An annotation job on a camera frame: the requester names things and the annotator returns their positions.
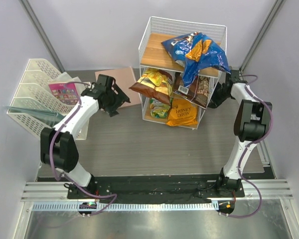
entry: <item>book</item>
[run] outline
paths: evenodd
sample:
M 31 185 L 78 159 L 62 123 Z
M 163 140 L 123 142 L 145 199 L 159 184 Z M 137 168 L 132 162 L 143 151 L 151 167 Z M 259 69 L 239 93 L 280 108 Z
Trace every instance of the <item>book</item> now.
M 188 101 L 196 104 L 203 109 L 207 109 L 209 100 L 209 77 L 197 76 L 189 87 L 184 87 L 181 75 L 178 75 L 175 80 L 173 92 L 181 95 Z
M 74 106 L 78 102 L 78 91 L 74 83 L 65 87 L 66 82 L 49 83 L 49 88 L 54 97 L 66 105 Z

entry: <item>white wall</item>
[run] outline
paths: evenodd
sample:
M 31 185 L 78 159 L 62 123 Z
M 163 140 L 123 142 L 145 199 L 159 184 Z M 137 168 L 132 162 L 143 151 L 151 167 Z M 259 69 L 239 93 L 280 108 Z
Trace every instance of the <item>white wall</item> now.
M 240 66 L 275 0 L 29 0 L 66 70 L 139 64 L 150 16 L 228 27 L 228 58 Z
M 259 75 L 252 89 L 273 103 L 269 148 L 299 208 L 299 0 L 286 1 L 244 73 Z
M 51 60 L 17 0 L 0 0 L 0 239 L 11 239 L 26 181 L 35 179 L 39 141 L 6 115 L 29 58 Z

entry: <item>snack bag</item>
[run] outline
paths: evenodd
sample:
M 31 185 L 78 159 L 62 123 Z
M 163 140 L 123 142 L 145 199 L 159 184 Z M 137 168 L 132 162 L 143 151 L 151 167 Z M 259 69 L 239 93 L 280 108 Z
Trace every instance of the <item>snack bag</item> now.
M 129 89 L 170 106 L 170 95 L 175 77 L 167 71 L 147 68 L 142 77 Z
M 150 115 L 153 118 L 164 119 L 167 117 L 168 111 L 170 109 L 169 105 L 163 104 L 156 99 L 149 100 Z
M 223 49 L 201 32 L 193 32 L 162 42 L 165 50 L 179 65 L 185 67 L 184 86 L 191 85 L 199 70 L 213 67 L 230 73 Z
M 196 105 L 185 99 L 174 98 L 166 124 L 169 126 L 198 124 L 196 116 Z
M 176 76 L 173 92 L 183 96 L 188 101 L 207 109 L 209 92 L 213 91 L 213 85 L 209 85 L 209 78 L 205 76 L 196 76 L 193 84 L 184 87 L 181 75 Z

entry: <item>metal floor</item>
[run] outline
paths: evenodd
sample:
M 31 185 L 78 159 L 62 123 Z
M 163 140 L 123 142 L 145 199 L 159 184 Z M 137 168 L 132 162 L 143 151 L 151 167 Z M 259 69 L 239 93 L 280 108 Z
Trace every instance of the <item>metal floor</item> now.
M 237 201 L 233 214 L 246 215 L 258 200 Z M 76 218 L 77 212 L 32 212 L 26 239 L 291 239 L 280 200 L 264 200 L 247 219 L 219 216 L 216 211 L 116 212 Z
M 68 73 L 95 81 L 94 72 Z M 112 118 L 98 112 L 90 118 L 87 139 L 76 141 L 79 161 L 94 176 L 218 174 L 234 146 L 238 107 L 235 100 L 227 100 L 208 109 L 198 130 L 144 121 L 141 105 L 119 109 Z M 244 172 L 263 171 L 254 149 Z M 43 165 L 38 176 L 51 177 L 50 167 Z

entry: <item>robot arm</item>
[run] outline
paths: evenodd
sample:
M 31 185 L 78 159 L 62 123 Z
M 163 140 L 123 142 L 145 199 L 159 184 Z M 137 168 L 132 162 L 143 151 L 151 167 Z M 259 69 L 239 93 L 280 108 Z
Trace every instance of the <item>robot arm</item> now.
M 235 192 L 240 188 L 240 173 L 242 174 L 252 150 L 257 146 L 253 142 L 267 133 L 271 119 L 268 110 L 256 100 L 257 97 L 247 82 L 240 80 L 238 70 L 232 70 L 231 75 L 226 74 L 226 82 L 222 87 L 218 85 L 218 91 L 212 96 L 211 108 L 218 107 L 228 97 L 236 99 L 240 104 L 234 123 L 236 139 L 229 160 L 216 181 L 216 188 L 219 191 Z
M 94 194 L 96 184 L 94 176 L 87 172 L 78 162 L 79 154 L 75 137 L 87 120 L 99 109 L 111 117 L 118 114 L 116 109 L 124 102 L 130 102 L 126 94 L 116 85 L 113 77 L 99 75 L 96 83 L 86 88 L 79 103 L 54 128 L 44 128 L 41 132 L 41 161 L 50 164 L 50 146 L 53 145 L 53 162 L 55 169 L 65 173 L 86 191 Z M 52 138 L 58 134 L 55 142 Z

